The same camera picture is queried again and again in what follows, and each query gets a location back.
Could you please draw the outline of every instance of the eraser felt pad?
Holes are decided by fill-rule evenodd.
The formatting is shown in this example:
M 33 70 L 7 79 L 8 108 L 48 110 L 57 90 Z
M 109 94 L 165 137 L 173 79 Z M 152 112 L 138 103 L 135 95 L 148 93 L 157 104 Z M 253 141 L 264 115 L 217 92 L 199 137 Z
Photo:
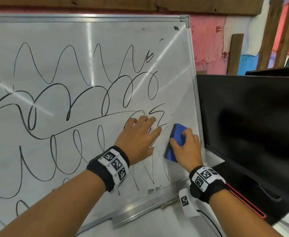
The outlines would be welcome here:
M 186 136 L 182 135 L 182 132 L 185 131 L 186 129 L 187 129 L 187 127 L 185 127 L 181 124 L 174 124 L 173 125 L 173 129 L 171 131 L 170 138 L 174 138 L 179 146 L 183 146 L 185 144 Z M 173 151 L 173 148 L 172 148 L 170 142 L 168 143 L 168 145 L 166 147 L 166 151 L 164 153 L 164 158 L 177 163 L 177 160 L 176 160 L 176 157 L 175 157 L 175 154 L 174 154 L 174 151 Z

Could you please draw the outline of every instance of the wristband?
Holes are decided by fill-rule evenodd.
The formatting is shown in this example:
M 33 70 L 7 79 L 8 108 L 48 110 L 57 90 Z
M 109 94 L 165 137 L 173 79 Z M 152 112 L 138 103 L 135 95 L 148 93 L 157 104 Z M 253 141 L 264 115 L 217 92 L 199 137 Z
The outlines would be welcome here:
M 229 190 L 225 180 L 210 167 L 196 167 L 189 174 L 189 178 L 191 195 L 206 203 L 213 194 L 224 189 Z
M 93 158 L 86 169 L 98 175 L 106 186 L 106 191 L 117 189 L 129 173 L 129 159 L 117 146 L 112 146 Z

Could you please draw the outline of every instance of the whiteboard corner bracket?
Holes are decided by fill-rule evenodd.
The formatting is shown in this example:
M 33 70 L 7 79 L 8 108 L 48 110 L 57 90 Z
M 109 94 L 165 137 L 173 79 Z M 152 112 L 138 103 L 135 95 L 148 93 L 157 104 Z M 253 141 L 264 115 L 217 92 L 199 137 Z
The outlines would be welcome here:
M 191 21 L 189 19 L 189 15 L 180 15 L 180 21 L 184 21 L 186 24 L 186 28 L 191 27 Z

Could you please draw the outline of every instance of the forearm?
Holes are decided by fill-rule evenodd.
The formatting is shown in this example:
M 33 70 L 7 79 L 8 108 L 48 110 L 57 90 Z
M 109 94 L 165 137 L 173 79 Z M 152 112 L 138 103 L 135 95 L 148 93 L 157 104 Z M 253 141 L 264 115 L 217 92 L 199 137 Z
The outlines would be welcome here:
M 105 190 L 104 182 L 85 170 L 13 220 L 0 237 L 75 236 Z
M 281 235 L 228 190 L 222 190 L 209 200 L 227 237 Z

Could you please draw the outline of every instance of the cable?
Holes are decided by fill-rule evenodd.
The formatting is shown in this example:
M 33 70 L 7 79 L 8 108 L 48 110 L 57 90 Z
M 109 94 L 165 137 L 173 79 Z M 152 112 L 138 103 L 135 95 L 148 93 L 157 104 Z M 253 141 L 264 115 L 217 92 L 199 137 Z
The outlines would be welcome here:
M 278 199 L 275 199 L 273 198 L 272 196 L 270 196 L 264 189 L 263 187 L 260 185 L 260 183 L 258 183 L 259 187 L 261 188 L 261 190 L 274 202 L 280 202 L 282 200 L 282 198 L 278 198 Z
M 206 215 L 203 211 L 200 211 L 200 210 L 197 210 L 197 212 L 203 213 L 203 214 L 210 220 L 210 222 L 213 223 L 213 225 L 214 225 L 214 227 L 217 229 L 220 237 L 223 237 L 222 234 L 221 234 L 221 232 L 219 231 L 219 229 L 218 229 L 217 226 L 215 225 L 215 223 L 209 218 L 208 215 Z

